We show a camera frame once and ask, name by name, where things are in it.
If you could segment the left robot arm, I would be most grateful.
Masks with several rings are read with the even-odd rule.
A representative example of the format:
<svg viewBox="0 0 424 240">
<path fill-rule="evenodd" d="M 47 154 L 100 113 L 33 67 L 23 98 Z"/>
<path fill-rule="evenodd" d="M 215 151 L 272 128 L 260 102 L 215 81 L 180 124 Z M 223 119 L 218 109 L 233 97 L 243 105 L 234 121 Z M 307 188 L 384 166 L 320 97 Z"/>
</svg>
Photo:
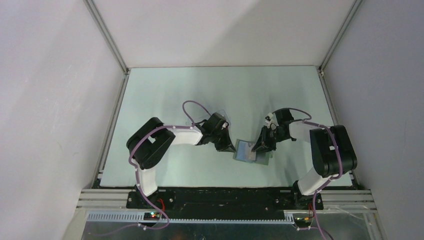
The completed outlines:
<svg viewBox="0 0 424 240">
<path fill-rule="evenodd" d="M 135 189 L 140 193 L 138 201 L 145 208 L 154 208 L 158 202 L 156 165 L 172 146 L 202 146 L 213 144 L 217 152 L 234 153 L 227 119 L 215 112 L 207 119 L 191 125 L 166 125 L 152 117 L 126 142 L 128 163 L 135 176 Z"/>
</svg>

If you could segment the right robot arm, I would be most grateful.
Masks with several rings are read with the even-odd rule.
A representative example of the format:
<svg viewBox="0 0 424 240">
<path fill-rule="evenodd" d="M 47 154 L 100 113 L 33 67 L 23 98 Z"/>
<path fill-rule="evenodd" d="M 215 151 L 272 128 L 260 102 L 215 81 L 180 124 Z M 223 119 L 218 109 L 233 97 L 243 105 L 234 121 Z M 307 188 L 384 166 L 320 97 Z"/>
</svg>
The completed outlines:
<svg viewBox="0 0 424 240">
<path fill-rule="evenodd" d="M 268 153 L 277 149 L 277 143 L 302 140 L 310 144 L 312 168 L 296 180 L 291 188 L 289 202 L 297 209 L 316 203 L 318 194 L 332 181 L 357 167 L 357 156 L 344 125 L 326 126 L 312 122 L 312 116 L 295 119 L 294 108 L 280 108 L 265 117 L 253 153 Z"/>
</svg>

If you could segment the blue card wallet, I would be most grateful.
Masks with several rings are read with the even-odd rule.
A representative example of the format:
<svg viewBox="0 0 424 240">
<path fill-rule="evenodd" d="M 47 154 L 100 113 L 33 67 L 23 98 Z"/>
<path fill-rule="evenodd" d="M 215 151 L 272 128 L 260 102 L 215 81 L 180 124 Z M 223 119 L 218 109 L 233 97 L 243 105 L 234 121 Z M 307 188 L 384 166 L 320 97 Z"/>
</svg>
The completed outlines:
<svg viewBox="0 0 424 240">
<path fill-rule="evenodd" d="M 233 159 L 240 162 L 267 166 L 273 154 L 271 152 L 254 152 L 252 151 L 254 145 L 253 142 L 238 139 L 236 141 L 236 152 L 233 154 Z"/>
</svg>

